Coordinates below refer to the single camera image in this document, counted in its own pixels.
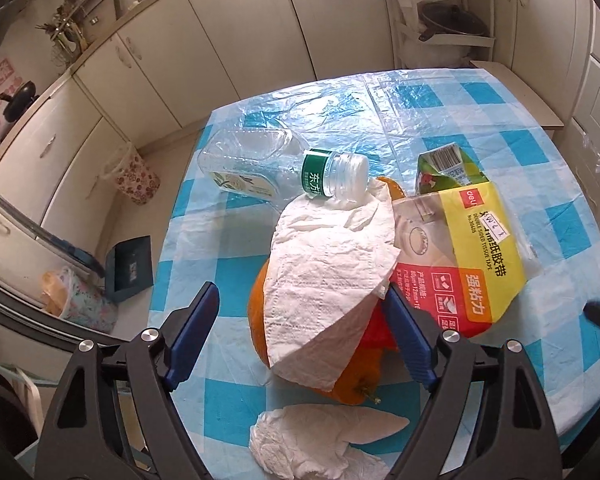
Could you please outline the white corner shelf rack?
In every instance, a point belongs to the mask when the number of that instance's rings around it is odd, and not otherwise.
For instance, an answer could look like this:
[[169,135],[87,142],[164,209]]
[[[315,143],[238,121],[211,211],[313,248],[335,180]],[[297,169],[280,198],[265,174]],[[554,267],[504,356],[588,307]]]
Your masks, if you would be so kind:
[[397,68],[491,61],[495,0],[386,0]]

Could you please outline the black kettle on counter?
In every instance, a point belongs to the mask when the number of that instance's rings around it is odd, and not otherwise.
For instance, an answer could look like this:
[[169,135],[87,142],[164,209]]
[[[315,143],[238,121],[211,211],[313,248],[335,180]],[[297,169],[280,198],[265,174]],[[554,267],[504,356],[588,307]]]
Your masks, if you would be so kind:
[[25,82],[14,94],[0,93],[0,100],[6,103],[3,116],[6,122],[16,122],[38,98],[33,81]]

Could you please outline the yellow red tape package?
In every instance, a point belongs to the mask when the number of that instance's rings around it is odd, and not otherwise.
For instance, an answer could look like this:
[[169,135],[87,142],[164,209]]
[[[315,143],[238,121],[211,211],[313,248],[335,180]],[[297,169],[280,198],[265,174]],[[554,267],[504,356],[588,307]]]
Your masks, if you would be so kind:
[[491,182],[405,197],[392,206],[401,253],[391,281],[445,330],[466,337],[486,332],[540,272]]

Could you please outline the green drink carton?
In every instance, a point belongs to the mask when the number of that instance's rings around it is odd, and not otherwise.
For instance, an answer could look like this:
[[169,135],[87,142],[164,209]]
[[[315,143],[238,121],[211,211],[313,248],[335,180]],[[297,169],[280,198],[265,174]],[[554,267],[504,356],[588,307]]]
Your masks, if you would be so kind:
[[418,155],[415,190],[419,195],[488,181],[477,164],[455,142]]

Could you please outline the blue white checkered tablecloth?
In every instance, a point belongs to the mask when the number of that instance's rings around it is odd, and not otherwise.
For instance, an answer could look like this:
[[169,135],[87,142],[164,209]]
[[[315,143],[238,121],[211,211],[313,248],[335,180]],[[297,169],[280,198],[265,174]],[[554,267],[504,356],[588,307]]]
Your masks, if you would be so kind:
[[[288,129],[312,148],[370,163],[362,200],[301,195],[284,208],[227,192],[197,157],[225,128]],[[215,479],[277,479],[249,449],[259,415],[298,404],[364,406],[407,418],[391,437],[359,444],[390,468],[429,400],[388,328],[360,358],[401,249],[392,203],[419,195],[422,152],[457,143],[495,185],[540,272],[486,332],[503,352],[519,342],[550,424],[570,443],[600,405],[600,230],[571,169],[531,115],[484,70],[394,70],[311,82],[213,112],[178,194],[158,263],[149,319],[188,306],[205,282],[220,310],[201,354],[173,393],[180,419]],[[422,309],[425,318],[442,328]]]

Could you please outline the white tissue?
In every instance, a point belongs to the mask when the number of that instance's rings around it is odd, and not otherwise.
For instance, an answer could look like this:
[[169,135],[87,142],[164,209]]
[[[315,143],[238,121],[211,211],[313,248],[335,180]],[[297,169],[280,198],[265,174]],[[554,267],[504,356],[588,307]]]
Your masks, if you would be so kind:
[[357,446],[391,437],[409,423],[364,406],[289,405],[259,415],[249,449],[277,479],[383,479],[388,466]]

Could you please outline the clear plastic bottle green label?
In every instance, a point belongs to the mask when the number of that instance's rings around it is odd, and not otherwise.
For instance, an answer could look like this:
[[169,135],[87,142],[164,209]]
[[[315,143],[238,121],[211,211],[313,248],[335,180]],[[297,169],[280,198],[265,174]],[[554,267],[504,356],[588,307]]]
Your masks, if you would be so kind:
[[356,203],[370,180],[366,156],[312,148],[288,129],[221,129],[210,136],[197,160],[222,190],[278,208],[301,195]]

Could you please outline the dark blue dustpan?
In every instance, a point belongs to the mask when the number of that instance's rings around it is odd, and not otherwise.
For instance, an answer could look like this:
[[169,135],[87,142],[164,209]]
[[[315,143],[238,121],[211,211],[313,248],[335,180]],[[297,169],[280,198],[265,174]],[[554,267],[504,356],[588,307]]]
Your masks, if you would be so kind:
[[154,284],[149,235],[122,240],[107,254],[105,295],[121,304]]

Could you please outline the black wok pan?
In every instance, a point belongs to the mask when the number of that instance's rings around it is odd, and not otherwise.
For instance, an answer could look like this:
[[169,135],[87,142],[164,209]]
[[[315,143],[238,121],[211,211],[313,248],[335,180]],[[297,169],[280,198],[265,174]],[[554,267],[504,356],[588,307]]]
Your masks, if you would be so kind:
[[426,26],[418,37],[420,41],[428,41],[437,34],[489,36],[486,23],[457,4],[442,1],[423,2],[418,7],[418,16]]

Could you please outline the floral bucket with bag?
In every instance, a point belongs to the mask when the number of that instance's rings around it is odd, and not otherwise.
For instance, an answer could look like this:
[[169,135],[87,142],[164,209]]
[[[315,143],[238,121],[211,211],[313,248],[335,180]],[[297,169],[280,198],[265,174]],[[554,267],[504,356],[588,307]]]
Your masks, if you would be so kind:
[[104,334],[114,329],[118,320],[117,305],[68,266],[45,272],[41,288],[43,308],[48,314]]

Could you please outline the small beige wooden stool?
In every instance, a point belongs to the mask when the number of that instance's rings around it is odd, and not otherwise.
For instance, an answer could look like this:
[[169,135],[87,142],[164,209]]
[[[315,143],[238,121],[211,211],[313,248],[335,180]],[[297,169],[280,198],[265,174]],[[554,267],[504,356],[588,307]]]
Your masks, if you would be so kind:
[[564,123],[543,100],[522,79],[502,63],[471,61],[475,68],[482,68],[501,81],[507,90],[521,102],[536,122],[551,138],[556,131],[564,128]]

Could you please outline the floral waste basket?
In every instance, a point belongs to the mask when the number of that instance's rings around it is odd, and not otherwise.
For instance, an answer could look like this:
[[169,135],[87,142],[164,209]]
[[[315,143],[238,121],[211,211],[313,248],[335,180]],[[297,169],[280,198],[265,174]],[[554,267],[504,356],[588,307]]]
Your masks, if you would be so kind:
[[149,168],[130,142],[114,151],[102,166],[99,177],[138,206],[146,205],[161,184],[158,174]]

